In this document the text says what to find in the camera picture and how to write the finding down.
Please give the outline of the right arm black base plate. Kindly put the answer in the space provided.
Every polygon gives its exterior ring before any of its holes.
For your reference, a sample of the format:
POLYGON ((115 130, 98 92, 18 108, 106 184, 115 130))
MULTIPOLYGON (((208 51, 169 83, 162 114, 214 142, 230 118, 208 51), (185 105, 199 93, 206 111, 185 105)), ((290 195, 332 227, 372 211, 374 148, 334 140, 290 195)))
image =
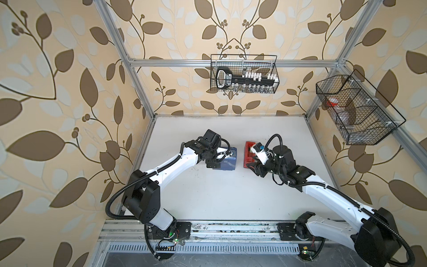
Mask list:
POLYGON ((277 230, 281 241, 313 242, 322 241, 323 238, 315 237, 307 233, 303 238, 298 236, 294 222, 280 222, 277 224, 277 230))

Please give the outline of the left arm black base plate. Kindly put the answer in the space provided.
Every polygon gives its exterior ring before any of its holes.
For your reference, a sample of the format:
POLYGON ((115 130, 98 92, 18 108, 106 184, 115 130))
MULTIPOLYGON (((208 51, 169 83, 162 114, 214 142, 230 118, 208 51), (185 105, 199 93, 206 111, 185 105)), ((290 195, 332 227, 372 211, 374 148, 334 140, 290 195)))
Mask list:
POLYGON ((186 240, 191 235, 192 224, 189 221, 173 221, 172 224, 166 230, 161 230, 154 225, 146 227, 148 236, 154 240, 175 240, 181 241, 186 240))

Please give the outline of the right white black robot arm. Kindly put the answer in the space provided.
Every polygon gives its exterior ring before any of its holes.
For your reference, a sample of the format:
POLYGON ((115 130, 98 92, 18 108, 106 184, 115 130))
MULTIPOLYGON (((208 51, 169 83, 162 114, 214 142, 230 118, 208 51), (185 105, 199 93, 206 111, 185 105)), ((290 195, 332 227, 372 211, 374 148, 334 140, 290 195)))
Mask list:
POLYGON ((371 267, 415 265, 415 254, 399 234, 391 212, 364 205, 329 185, 314 171, 296 163, 279 134, 274 134, 267 143, 273 139, 279 140, 279 145, 273 149, 260 142, 250 148, 255 156, 247 167, 262 178, 268 173, 278 176, 280 185, 313 197, 342 219, 328 220, 314 212, 305 212, 295 221, 296 236, 300 240, 310 237, 331 240, 355 251, 371 267))

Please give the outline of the light blue wrapping paper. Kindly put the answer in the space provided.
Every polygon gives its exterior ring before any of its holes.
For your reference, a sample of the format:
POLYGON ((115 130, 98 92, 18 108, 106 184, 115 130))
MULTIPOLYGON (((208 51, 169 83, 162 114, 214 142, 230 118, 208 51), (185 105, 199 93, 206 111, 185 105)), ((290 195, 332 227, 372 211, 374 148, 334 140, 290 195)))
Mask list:
POLYGON ((235 147, 231 147, 229 153, 226 155, 225 159, 222 160, 214 167, 214 170, 223 170, 223 171, 234 171, 236 169, 238 157, 238 150, 235 147))

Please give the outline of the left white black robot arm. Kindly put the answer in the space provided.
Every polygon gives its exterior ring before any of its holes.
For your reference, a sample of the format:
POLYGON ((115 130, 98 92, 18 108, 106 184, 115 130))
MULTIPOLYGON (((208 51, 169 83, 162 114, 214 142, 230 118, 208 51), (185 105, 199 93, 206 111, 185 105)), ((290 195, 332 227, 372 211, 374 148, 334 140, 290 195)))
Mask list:
POLYGON ((160 166, 145 172, 135 170, 128 184, 107 201, 106 215, 115 220, 138 220, 146 227, 158 228, 167 237, 174 235, 176 218, 162 207, 162 189, 201 161, 210 169, 220 167, 230 151, 230 143, 212 130, 183 142, 179 153, 160 166))

